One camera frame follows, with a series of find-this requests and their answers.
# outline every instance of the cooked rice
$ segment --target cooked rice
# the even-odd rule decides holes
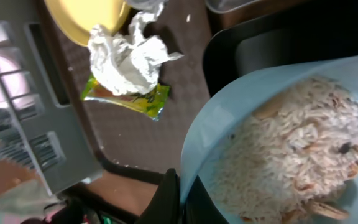
[[[338,152],[348,142],[358,146],[358,103],[349,91],[313,77],[285,96],[276,116],[248,117],[216,164],[212,199],[255,222],[281,223],[284,213],[304,211],[303,203],[343,188],[358,164],[356,150]]]

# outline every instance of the crumpled tissue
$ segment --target crumpled tissue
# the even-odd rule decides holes
[[[91,30],[88,48],[91,52],[91,71],[97,81],[113,95],[146,94],[158,83],[161,64],[183,55],[168,54],[159,36],[145,38],[143,30],[155,22],[163,10],[163,3],[151,12],[138,12],[129,24],[129,35],[109,32],[97,24]]]

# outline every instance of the yellow plate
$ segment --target yellow plate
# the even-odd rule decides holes
[[[111,33],[125,22],[130,7],[124,0],[45,0],[60,30],[74,43],[87,46],[90,30],[102,24]]]

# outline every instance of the food wrapper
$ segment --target food wrapper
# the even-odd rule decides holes
[[[126,108],[146,114],[154,121],[158,121],[167,100],[169,89],[169,86],[157,84],[151,92],[144,95],[134,93],[131,95],[114,96],[91,75],[81,95],[81,99],[98,100],[100,102],[125,106]]]

